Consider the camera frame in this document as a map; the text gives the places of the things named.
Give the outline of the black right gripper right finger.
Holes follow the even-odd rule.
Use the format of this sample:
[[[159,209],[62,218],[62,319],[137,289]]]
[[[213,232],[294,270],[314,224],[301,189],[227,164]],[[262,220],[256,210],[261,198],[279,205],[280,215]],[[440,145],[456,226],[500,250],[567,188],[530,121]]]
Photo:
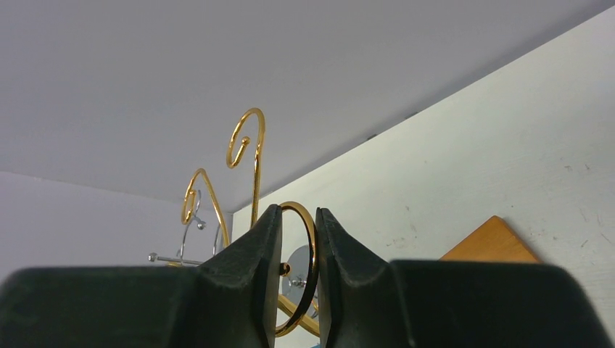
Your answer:
[[[393,260],[316,213],[323,347],[611,347],[579,284],[541,264]]]

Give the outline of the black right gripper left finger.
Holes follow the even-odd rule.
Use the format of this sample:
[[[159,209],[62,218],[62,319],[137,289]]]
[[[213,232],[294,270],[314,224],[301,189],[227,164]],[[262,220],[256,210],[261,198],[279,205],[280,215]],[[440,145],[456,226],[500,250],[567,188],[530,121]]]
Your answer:
[[[197,267],[19,270],[1,285],[3,347],[273,347],[282,211]]]

